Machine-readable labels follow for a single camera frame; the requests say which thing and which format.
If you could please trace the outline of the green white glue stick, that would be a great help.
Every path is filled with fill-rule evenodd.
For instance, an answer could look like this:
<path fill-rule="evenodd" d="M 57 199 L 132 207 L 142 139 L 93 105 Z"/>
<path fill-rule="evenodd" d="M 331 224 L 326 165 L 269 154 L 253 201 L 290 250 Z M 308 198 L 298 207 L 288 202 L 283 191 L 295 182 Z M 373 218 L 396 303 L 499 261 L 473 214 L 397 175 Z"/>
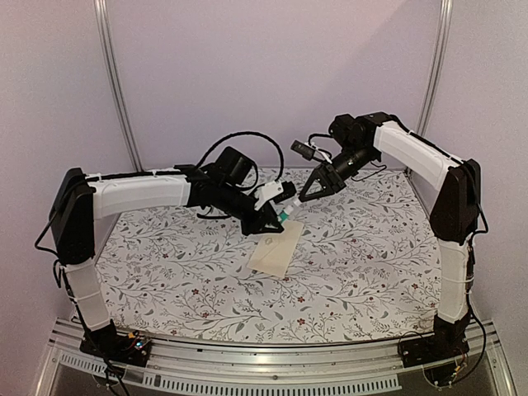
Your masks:
<path fill-rule="evenodd" d="M 290 217 L 291 209 L 284 208 L 278 215 L 278 221 L 283 224 Z"/>

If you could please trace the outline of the cream paper envelope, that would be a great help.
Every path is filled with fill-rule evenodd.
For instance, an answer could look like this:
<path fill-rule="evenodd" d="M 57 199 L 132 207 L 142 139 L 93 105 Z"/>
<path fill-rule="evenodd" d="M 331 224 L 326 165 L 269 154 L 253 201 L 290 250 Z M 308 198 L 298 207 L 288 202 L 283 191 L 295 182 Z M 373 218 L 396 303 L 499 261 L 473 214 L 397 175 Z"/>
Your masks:
<path fill-rule="evenodd" d="M 282 278 L 291 263 L 304 225 L 286 220 L 282 233 L 264 234 L 259 240 L 247 267 L 261 273 Z"/>

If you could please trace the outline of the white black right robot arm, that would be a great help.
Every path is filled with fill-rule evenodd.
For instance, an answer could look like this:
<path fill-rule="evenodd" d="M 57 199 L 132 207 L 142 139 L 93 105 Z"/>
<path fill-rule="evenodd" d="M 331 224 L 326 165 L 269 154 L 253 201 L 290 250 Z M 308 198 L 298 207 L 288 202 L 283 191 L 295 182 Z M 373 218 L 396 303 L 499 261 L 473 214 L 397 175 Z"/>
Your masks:
<path fill-rule="evenodd" d="M 300 201 L 337 194 L 361 168 L 385 154 L 418 174 L 437 193 L 429 215 L 441 254 L 441 299 L 434 330 L 438 332 L 442 325 L 465 325 L 471 316 L 474 237 L 488 232 L 479 227 L 487 222 L 481 206 L 479 163 L 447 153 L 409 130 L 396 115 L 385 112 L 338 115 L 328 134 L 342 150 L 312 171 L 299 194 Z"/>

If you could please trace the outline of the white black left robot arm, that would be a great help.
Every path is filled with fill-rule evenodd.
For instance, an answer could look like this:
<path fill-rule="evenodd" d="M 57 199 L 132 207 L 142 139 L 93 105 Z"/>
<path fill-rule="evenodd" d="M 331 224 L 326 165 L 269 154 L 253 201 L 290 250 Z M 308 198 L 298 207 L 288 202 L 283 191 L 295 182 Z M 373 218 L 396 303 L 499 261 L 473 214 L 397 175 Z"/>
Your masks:
<path fill-rule="evenodd" d="M 105 358 L 123 349 L 108 327 L 111 317 L 97 277 L 97 255 L 124 213 L 161 207 L 210 207 L 238 219 L 242 234 L 283 230 L 272 201 L 284 193 L 281 177 L 243 188 L 252 161 L 227 147 L 208 165 L 176 165 L 143 172 L 92 174 L 69 169 L 43 232 L 51 233 L 57 281 L 63 283 L 92 346 Z"/>

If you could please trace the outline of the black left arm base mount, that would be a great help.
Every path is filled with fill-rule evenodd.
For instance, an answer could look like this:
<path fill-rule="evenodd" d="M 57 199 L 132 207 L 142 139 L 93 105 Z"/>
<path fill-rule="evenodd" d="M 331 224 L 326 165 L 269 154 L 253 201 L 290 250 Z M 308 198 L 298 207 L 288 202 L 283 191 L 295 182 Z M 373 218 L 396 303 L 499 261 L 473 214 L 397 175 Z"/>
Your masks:
<path fill-rule="evenodd" d="M 111 362 L 145 367 L 151 352 L 151 339 L 133 331 L 127 335 L 119 334 L 113 322 L 96 330 L 86 331 L 80 351 L 97 357 L 105 357 Z"/>

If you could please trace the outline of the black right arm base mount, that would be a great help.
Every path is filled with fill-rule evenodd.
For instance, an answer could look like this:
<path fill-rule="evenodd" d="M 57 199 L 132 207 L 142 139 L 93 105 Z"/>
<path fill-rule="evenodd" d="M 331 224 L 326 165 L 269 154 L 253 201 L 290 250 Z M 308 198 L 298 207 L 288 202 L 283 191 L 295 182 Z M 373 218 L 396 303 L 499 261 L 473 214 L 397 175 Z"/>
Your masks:
<path fill-rule="evenodd" d="M 425 369 L 425 379 L 437 388 L 450 387 L 467 366 L 469 345 L 465 337 L 467 325 L 435 321 L 433 334 L 398 340 L 397 351 L 405 368 L 449 360 L 443 365 Z"/>

